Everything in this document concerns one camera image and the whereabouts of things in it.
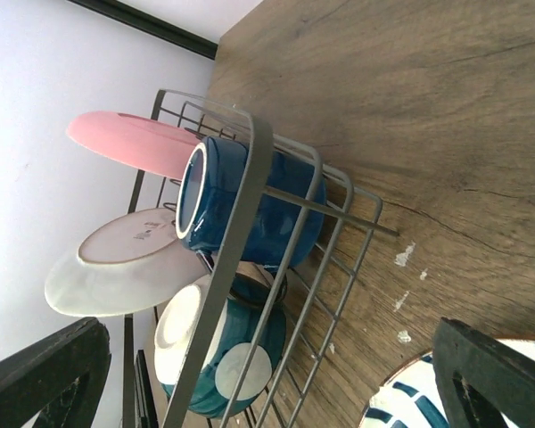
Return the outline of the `dark blue mug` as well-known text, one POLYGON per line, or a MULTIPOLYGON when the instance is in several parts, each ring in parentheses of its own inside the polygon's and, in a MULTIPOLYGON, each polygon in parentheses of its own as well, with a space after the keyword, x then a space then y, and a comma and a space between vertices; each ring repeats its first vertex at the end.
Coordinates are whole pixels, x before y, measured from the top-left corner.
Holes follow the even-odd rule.
MULTIPOLYGON (((250 154, 248 144, 217 137, 203 138, 185 166, 177 197, 176 234, 191 251, 218 253, 238 196, 250 154)), ((288 153, 273 151, 266 185, 305 198, 315 176, 315 166, 288 153)), ((241 261, 266 270, 277 270, 299 220, 301 206, 262 194, 254 210, 241 261)), ((238 198, 243 206, 255 202, 238 198)), ((314 249, 325 215, 309 210, 288 262, 302 263, 314 249)))

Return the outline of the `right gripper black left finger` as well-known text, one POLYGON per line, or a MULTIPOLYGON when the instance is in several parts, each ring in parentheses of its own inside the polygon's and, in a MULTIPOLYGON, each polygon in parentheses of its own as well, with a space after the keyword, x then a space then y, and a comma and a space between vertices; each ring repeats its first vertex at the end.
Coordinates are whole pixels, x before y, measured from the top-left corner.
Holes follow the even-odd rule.
POLYGON ((95 317, 0 361, 0 427, 90 427, 111 365, 110 336, 95 317))

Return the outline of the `cream upturned bowl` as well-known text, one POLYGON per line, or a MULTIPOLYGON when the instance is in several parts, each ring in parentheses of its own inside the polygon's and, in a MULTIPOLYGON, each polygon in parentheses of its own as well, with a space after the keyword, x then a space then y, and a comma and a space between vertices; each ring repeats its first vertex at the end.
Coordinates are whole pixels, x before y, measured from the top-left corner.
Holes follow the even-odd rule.
MULTIPOLYGON (((168 397, 177 385, 189 339, 209 288, 209 275, 183 287, 169 301, 157 324, 154 336, 155 373, 168 397)), ((224 415, 262 310, 231 298, 223 301, 222 313, 188 406, 190 411, 213 419, 224 415)), ((244 411, 264 390, 282 358, 285 339, 286 317, 275 305, 229 415, 244 411)))

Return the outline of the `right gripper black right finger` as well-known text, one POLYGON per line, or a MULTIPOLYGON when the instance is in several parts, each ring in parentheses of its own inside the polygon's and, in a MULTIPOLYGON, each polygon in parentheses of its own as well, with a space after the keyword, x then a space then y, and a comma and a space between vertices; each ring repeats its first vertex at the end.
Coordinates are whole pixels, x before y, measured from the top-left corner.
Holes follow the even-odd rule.
POLYGON ((451 427, 535 427, 535 360, 442 318, 432 342, 435 381, 451 427))

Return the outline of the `pink plastic bear plate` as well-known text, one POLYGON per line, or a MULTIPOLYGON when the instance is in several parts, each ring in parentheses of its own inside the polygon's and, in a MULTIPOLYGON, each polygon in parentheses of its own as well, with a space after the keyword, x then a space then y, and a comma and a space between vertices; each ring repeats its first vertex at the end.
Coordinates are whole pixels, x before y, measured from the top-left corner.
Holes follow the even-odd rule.
POLYGON ((69 124, 67 135, 113 161, 176 180, 200 142, 185 129, 115 111, 83 113, 69 124))

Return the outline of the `red plate with teal flower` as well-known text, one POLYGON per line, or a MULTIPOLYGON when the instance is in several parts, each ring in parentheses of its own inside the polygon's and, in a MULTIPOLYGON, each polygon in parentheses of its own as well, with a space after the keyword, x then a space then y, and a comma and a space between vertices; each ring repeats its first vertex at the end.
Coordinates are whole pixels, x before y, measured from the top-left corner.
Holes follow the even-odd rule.
POLYGON ((175 213, 140 210, 99 227, 53 265, 45 300, 72 317, 114 317, 161 304, 208 274, 177 238, 175 213))

